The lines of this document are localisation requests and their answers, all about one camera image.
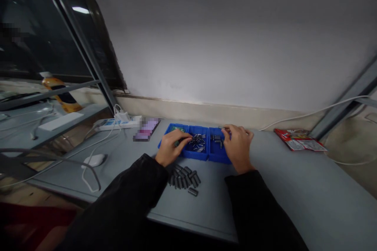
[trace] white wall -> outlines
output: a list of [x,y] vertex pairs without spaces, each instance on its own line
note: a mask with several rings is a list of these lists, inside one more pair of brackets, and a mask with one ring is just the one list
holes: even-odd
[[97,0],[132,95],[310,111],[377,50],[376,0]]

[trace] person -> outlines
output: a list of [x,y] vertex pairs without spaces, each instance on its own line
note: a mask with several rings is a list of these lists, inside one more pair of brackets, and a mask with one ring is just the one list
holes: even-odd
[[[226,177],[225,183],[240,246],[252,250],[308,250],[250,163],[254,134],[234,125],[226,125],[222,132],[225,150],[238,173]],[[166,186],[166,166],[176,160],[191,139],[190,134],[178,129],[164,135],[156,157],[144,154],[120,173],[75,220],[56,250],[122,250],[134,246],[132,242],[143,220]]]

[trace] plastic bottle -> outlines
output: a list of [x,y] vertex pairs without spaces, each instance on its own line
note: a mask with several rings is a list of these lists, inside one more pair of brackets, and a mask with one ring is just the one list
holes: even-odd
[[[56,90],[66,87],[64,82],[62,82],[60,79],[54,78],[50,72],[41,72],[39,74],[44,77],[42,84],[48,90]],[[63,110],[67,113],[77,112],[82,109],[80,104],[77,103],[69,92],[56,95],[55,98],[59,101]]]

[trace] bottle cap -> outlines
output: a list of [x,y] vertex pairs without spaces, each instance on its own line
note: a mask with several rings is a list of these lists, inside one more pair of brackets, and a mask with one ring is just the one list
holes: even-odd
[[52,74],[50,72],[41,72],[39,73],[42,77],[47,78],[47,77],[52,77]]

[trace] dark window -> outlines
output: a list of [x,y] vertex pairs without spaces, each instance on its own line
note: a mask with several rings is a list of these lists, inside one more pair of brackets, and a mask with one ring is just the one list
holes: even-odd
[[[68,0],[111,88],[125,89],[95,0]],[[92,80],[52,0],[0,0],[0,76],[65,82]]]

